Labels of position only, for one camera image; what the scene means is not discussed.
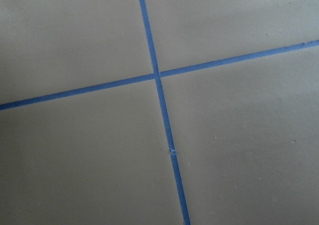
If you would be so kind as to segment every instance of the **gray floor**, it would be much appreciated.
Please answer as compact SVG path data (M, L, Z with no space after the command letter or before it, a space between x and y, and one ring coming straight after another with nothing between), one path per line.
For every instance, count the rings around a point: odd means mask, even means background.
M319 224L318 0L146 6L171 129L140 0L0 0L0 224L189 224L170 132L192 225Z

